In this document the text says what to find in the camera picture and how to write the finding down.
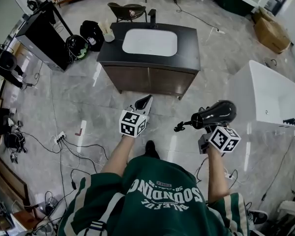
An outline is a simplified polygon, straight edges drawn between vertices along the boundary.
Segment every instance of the green sweatshirt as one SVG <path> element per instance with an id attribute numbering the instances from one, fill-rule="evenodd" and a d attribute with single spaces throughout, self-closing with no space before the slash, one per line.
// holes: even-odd
<path id="1" fill-rule="evenodd" d="M 107 221 L 109 236 L 249 235 L 239 193 L 206 206 L 193 175 L 177 164 L 145 156 L 132 159 L 123 177 L 99 173 L 83 178 L 58 235 L 74 236 L 90 227 L 117 192 L 125 197 Z"/>

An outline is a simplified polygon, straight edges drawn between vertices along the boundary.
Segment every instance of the marble floor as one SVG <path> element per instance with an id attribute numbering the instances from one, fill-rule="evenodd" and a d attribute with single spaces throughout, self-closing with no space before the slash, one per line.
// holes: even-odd
<path id="1" fill-rule="evenodd" d="M 115 16 L 107 6 L 109 2 L 119 4 L 139 3 L 147 10 L 155 8 L 156 21 L 196 28 L 201 56 L 201 71 L 193 81 L 181 101 L 175 97 L 154 95 L 149 126 L 136 139 L 131 157 L 144 153 L 147 140 L 154 140 L 163 160 L 177 163 L 186 170 L 195 173 L 205 155 L 199 154 L 197 141 L 203 131 L 191 127 L 175 133 L 174 126 L 190 119 L 200 107 L 207 107 L 225 97 L 228 80 L 249 60 L 263 63 L 264 58 L 277 60 L 277 72 L 295 82 L 295 59 L 290 50 L 277 55 L 261 45 L 255 36 L 253 24 L 248 18 L 229 13 L 221 9 L 213 0 L 179 1 L 183 10 L 201 17 L 208 23 L 219 27 L 225 34 L 216 32 L 200 20 L 185 13 L 177 13 L 173 0 L 81 0 L 65 4 L 59 9 L 71 30 L 79 34 L 84 20 L 111 22 Z M 42 64 L 39 82 L 35 87 L 20 91 L 7 83 L 4 90 L 4 106 L 18 109 L 16 119 L 24 123 L 23 131 L 34 135 L 44 146 L 51 149 L 53 136 L 64 131 L 71 143 L 79 141 L 83 145 L 98 143 L 102 145 L 107 156 L 119 142 L 118 119 L 122 109 L 130 101 L 142 94 L 123 92 L 119 94 L 103 69 L 98 67 L 98 53 L 90 53 L 82 61 L 76 61 L 66 72 L 55 72 Z M 34 74 L 39 71 L 41 61 L 24 53 L 19 59 L 20 66 L 28 60 L 27 81 L 34 81 Z M 75 135 L 83 128 L 82 135 Z M 261 204 L 265 190 L 273 180 L 282 157 L 292 139 L 288 133 L 256 132 L 247 135 L 246 130 L 238 130 L 242 141 L 232 154 L 224 157 L 228 172 L 238 171 L 238 182 L 231 188 L 232 192 L 241 192 L 246 202 L 252 202 L 252 208 L 260 208 L 275 216 L 281 201 L 290 199 L 295 191 L 295 142 L 285 157 L 276 181 Z M 246 143 L 251 143 L 247 167 L 244 167 Z M 19 154 L 19 164 L 12 164 L 9 152 L 1 157 L 29 187 L 32 202 L 41 201 L 47 190 L 62 196 L 59 169 L 59 154 L 46 151 L 32 137 L 26 136 L 27 154 Z M 82 148 L 80 153 L 90 157 L 100 171 L 106 159 L 100 147 Z M 66 194 L 71 192 L 70 172 L 79 164 L 79 169 L 94 173 L 93 166 L 86 160 L 80 160 L 64 151 L 62 154 L 63 180 Z M 75 171 L 76 182 L 83 174 Z M 199 172 L 202 181 L 198 184 L 203 195 L 207 197 L 208 165 L 204 163 Z"/>

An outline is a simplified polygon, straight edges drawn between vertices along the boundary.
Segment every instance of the black faucet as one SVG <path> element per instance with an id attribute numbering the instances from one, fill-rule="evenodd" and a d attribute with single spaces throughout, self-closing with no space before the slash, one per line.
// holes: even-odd
<path id="1" fill-rule="evenodd" d="M 148 13 L 148 15 L 150 16 L 150 28 L 151 29 L 157 29 L 157 24 L 156 24 L 156 9 L 151 9 Z"/>

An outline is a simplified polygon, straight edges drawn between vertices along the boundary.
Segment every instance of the sink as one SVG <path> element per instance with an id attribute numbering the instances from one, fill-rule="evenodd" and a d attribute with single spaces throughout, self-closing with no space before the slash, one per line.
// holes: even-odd
<path id="1" fill-rule="evenodd" d="M 250 122 L 257 129 L 295 128 L 283 120 L 295 118 L 295 83 L 250 60 L 228 81 L 227 99 L 237 107 L 234 124 Z"/>
<path id="2" fill-rule="evenodd" d="M 131 29 L 124 37 L 122 49 L 130 54 L 170 57 L 177 53 L 177 35 L 167 30 Z"/>

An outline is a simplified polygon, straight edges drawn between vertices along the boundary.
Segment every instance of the wooden cabinet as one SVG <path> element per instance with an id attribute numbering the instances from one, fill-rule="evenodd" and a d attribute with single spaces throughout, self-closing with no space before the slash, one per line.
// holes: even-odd
<path id="1" fill-rule="evenodd" d="M 149 68 L 150 88 L 161 94 L 184 95 L 195 75 L 165 69 Z"/>
<path id="2" fill-rule="evenodd" d="M 118 91 L 149 90 L 148 69 L 145 67 L 104 66 Z"/>
<path id="3" fill-rule="evenodd" d="M 138 91 L 175 95 L 179 98 L 183 97 L 198 73 L 198 71 L 188 69 L 177 71 L 174 68 L 170 70 L 105 65 L 103 63 L 102 66 L 120 93 L 123 90 Z"/>

